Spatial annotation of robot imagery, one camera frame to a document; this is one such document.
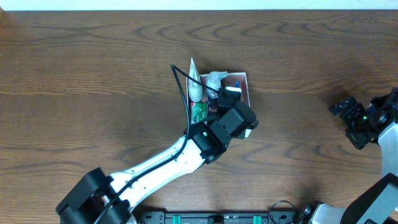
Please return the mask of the green soap bar package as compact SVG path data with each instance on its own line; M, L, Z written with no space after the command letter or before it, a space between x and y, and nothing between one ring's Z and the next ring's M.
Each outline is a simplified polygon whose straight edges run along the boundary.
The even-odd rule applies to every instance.
M198 123L207 117L208 105L204 102L190 103L190 124Z

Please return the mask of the blue pump soap bottle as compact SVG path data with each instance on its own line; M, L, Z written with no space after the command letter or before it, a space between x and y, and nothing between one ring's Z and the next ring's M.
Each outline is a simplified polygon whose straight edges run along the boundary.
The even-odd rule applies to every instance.
M221 80L228 76L227 72L211 72L206 78L206 99L211 109L216 109L218 102L218 90L221 88Z

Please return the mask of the white Pantene tube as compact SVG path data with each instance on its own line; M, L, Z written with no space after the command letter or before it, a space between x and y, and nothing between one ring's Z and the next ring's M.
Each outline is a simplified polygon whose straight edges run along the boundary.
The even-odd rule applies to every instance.
M190 61L190 70L189 70L189 77L193 78L197 82L201 82L197 67L195 65L195 62L193 58L191 58ZM188 96L192 102L199 102L203 98L203 87L192 81L191 79L188 79Z

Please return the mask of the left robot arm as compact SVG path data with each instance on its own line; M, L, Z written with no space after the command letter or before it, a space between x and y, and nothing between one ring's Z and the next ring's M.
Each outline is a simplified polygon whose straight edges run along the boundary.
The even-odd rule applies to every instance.
M133 210L164 185L217 160L234 138L258 125L242 101L191 124L172 146L147 161L110 175L101 168L85 174L57 205L61 223L135 223Z

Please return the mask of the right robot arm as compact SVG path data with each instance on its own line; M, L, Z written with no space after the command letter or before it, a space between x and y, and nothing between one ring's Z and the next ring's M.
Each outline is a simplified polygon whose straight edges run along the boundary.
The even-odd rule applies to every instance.
M345 124L353 147L377 146L379 173L347 206L316 201L297 215L296 223L395 223L391 214L397 211L397 88L372 96L367 104L349 96L328 109Z

